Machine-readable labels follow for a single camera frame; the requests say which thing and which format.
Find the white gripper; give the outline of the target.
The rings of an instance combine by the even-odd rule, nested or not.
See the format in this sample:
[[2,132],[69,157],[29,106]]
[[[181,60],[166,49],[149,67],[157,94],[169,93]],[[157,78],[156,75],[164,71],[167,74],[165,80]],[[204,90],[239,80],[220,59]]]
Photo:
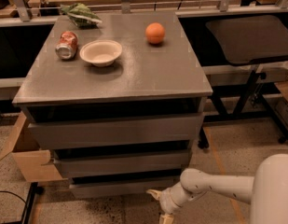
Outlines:
[[178,182],[174,186],[164,189],[162,192],[156,189],[148,189],[146,193],[159,201],[161,209],[166,213],[160,215],[158,224],[172,224],[174,221],[173,214],[186,203],[202,197],[205,191],[194,193],[183,188],[181,183]]

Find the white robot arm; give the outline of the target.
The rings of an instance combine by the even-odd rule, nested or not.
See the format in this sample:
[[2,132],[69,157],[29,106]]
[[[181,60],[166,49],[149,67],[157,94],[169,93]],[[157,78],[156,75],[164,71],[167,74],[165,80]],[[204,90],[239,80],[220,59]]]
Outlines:
[[148,193],[163,211],[159,224],[172,224],[174,214],[185,203],[208,191],[249,204],[250,224],[288,224],[288,154],[266,158],[253,176],[210,175],[187,168],[174,186]]

